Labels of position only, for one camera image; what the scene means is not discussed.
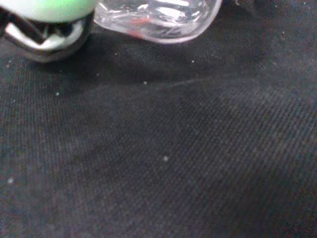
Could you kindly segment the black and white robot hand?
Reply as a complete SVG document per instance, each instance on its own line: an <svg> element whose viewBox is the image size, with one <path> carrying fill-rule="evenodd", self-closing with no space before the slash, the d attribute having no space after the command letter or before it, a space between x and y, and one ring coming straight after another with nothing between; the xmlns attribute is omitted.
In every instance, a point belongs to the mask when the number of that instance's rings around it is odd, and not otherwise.
<svg viewBox="0 0 317 238"><path fill-rule="evenodd" d="M0 38L36 62L63 60L87 41L95 0L1 0Z"/></svg>

